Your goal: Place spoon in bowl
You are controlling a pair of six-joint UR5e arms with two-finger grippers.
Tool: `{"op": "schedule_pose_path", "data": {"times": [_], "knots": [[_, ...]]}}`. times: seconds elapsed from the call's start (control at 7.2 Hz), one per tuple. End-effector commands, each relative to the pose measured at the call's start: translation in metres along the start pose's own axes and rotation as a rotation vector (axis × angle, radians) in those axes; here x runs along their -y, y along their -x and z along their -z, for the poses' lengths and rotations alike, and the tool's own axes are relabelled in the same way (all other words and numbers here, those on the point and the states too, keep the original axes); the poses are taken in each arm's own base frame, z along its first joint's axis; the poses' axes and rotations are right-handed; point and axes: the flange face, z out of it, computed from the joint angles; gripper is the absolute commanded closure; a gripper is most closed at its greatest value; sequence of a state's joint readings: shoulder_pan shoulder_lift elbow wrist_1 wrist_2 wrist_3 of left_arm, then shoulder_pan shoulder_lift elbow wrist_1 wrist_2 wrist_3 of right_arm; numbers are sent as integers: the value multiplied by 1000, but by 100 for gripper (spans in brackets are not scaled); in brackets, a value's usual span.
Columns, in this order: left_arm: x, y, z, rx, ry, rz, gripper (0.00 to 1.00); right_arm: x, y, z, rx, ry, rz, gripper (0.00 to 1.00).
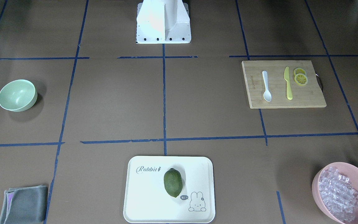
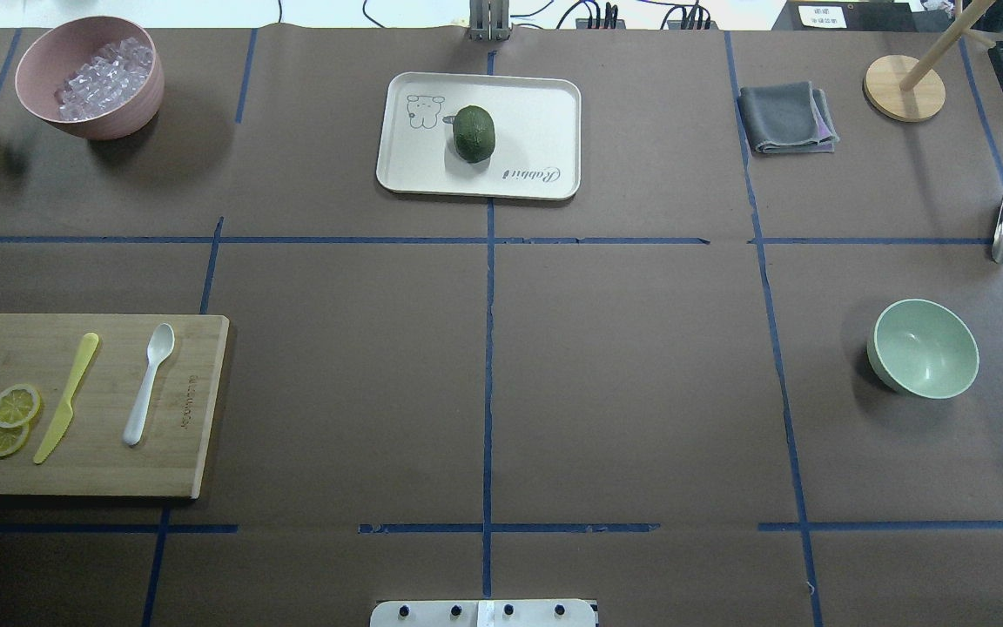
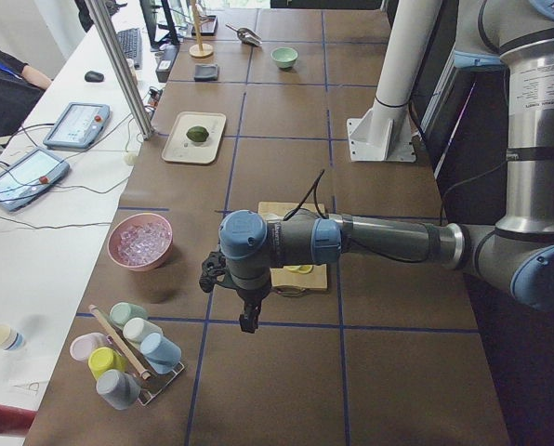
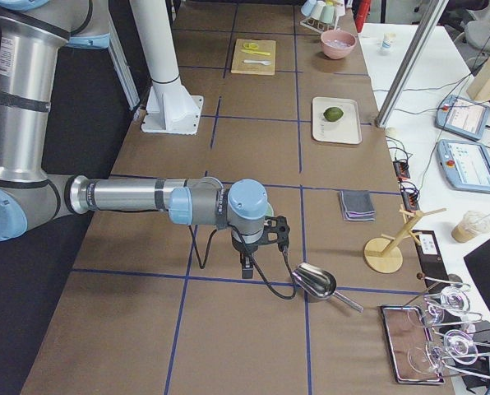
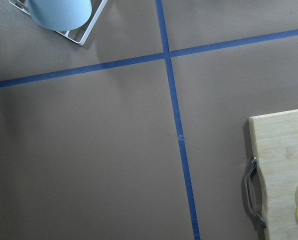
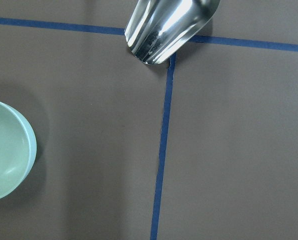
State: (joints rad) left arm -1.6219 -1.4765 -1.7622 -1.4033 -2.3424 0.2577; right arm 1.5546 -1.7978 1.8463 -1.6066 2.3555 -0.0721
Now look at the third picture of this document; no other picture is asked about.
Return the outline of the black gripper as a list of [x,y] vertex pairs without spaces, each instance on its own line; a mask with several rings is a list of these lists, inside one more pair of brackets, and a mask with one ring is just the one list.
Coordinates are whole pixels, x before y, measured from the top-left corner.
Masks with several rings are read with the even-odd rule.
[[261,282],[239,281],[236,283],[236,293],[244,301],[244,309],[239,316],[242,332],[254,333],[257,330],[262,301],[269,295],[270,291],[270,278]]

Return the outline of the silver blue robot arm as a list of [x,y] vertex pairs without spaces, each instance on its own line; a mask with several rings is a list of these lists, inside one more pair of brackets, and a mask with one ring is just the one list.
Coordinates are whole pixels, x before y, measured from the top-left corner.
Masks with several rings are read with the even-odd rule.
[[258,327],[273,269],[323,265],[347,252],[462,269],[539,310],[554,310],[554,1],[463,1],[455,66],[507,68],[506,213],[492,226],[432,226],[302,206],[279,220],[227,215],[200,286],[234,290],[243,331]]

